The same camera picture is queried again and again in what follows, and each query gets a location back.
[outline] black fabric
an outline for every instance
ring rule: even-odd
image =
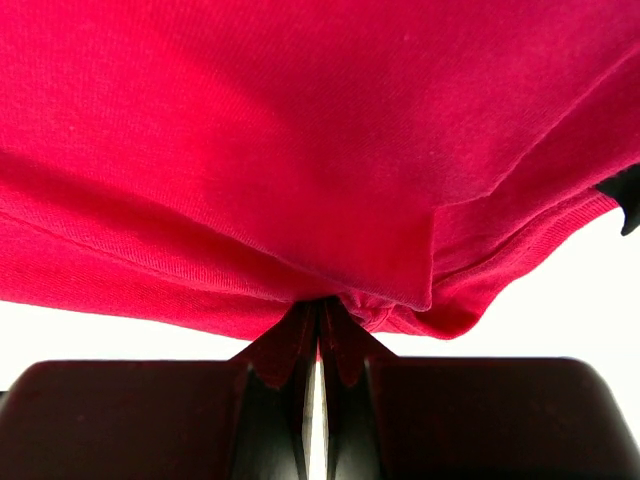
[[[640,163],[599,183],[596,188],[622,207],[622,235],[629,235],[640,226]]]

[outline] red garment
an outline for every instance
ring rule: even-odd
[[[339,294],[450,338],[640,158],[637,0],[2,12],[5,300],[255,338]]]

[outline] red cloth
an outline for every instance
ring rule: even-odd
[[[5,300],[255,338],[338,294],[450,338],[639,159],[637,0],[2,12]]]

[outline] white background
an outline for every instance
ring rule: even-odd
[[[586,360],[608,382],[638,441],[640,231],[623,238],[622,222],[618,209],[574,234],[459,339],[377,336],[399,355]],[[226,359],[244,345],[155,322],[0,302],[0,390],[39,360]]]

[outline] black object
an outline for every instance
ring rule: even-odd
[[[629,235],[640,226],[640,163],[600,182],[596,188],[622,207],[622,235]]]
[[[640,478],[604,382],[568,359],[400,358],[337,299],[227,362],[45,362],[0,406],[0,478],[304,479],[316,345],[328,478]]]

